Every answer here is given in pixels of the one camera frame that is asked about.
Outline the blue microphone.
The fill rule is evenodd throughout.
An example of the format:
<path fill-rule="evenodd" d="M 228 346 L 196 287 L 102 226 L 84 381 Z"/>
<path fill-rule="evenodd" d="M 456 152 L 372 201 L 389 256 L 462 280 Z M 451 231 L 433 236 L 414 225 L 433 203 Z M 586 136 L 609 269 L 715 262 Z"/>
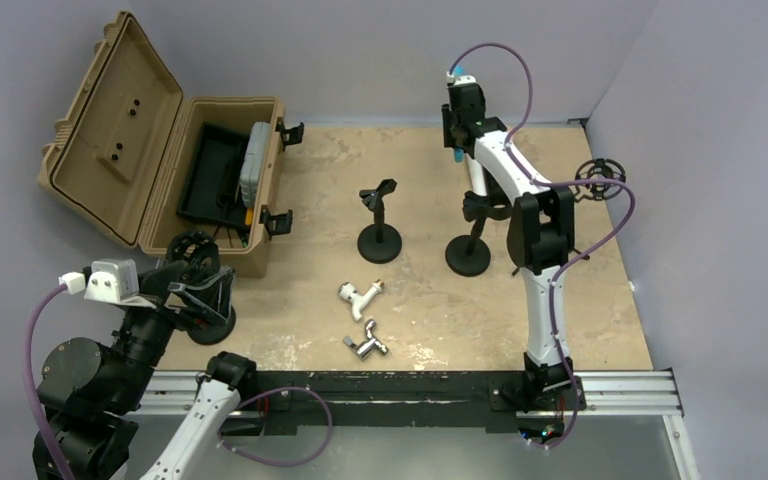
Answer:
<path fill-rule="evenodd" d="M 455 65 L 450 73 L 452 81 L 455 81 L 458 77 L 464 74 L 464 69 L 460 65 Z M 464 160 L 464 152 L 459 148 L 453 149 L 453 158 L 456 163 L 461 163 Z"/>

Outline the black tripod shock-mount stand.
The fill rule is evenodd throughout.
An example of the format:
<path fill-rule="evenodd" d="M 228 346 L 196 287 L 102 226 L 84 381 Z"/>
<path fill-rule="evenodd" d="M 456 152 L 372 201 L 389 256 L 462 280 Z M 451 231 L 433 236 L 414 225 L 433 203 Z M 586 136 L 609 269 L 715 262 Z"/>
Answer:
<path fill-rule="evenodd" d="M 535 275 L 551 267 L 564 273 L 612 240 L 633 214 L 636 198 L 626 183 L 622 165 L 609 158 L 594 158 L 580 165 L 572 180 L 551 182 L 528 163 L 514 162 L 523 187 L 514 189 L 507 234 L 508 254 L 514 265 Z M 576 247 L 575 206 L 582 200 L 605 202 L 625 192 L 630 210 L 619 225 L 591 247 Z"/>

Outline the white microphone grey head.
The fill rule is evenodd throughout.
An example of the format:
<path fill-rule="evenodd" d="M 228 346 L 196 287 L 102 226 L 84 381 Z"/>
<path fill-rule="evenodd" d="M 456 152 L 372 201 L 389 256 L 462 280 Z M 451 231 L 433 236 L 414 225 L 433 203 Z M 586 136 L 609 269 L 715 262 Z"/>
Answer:
<path fill-rule="evenodd" d="M 471 191 L 478 196 L 487 197 L 488 188 L 483 167 L 478 161 L 470 156 L 466 158 L 466 161 L 470 176 Z"/>

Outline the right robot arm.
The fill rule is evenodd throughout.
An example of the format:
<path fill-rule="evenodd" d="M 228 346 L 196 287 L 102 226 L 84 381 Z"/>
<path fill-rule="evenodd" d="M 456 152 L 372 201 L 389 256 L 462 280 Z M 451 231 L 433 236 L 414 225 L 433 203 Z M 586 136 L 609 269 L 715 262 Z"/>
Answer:
<path fill-rule="evenodd" d="M 473 227 L 449 242 L 446 262 L 462 276 L 483 273 L 490 262 L 480 238 L 484 225 L 489 219 L 507 221 L 508 255 L 526 291 L 528 339 L 521 379 L 492 391 L 516 407 L 555 405 L 575 389 L 563 310 L 564 266 L 575 243 L 572 192 L 549 186 L 512 143 L 504 123 L 487 116 L 474 77 L 455 76 L 447 91 L 449 101 L 441 108 L 444 145 L 466 160 L 472 188 L 462 211 Z"/>

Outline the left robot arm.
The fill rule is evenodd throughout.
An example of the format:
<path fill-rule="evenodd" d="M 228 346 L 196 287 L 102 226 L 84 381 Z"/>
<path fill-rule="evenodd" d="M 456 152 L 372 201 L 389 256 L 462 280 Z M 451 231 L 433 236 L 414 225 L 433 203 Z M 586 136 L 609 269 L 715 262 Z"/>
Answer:
<path fill-rule="evenodd" d="M 230 293 L 236 272 L 216 259 L 168 260 L 140 273 L 132 260 L 102 259 L 61 276 L 33 309 L 30 347 L 39 317 L 60 294 L 81 295 L 124 312 L 113 341 L 76 337 L 57 345 L 36 380 L 24 367 L 38 432 L 32 462 L 39 479 L 111 479 L 129 459 L 137 411 L 175 331 L 216 344 L 235 327 Z"/>

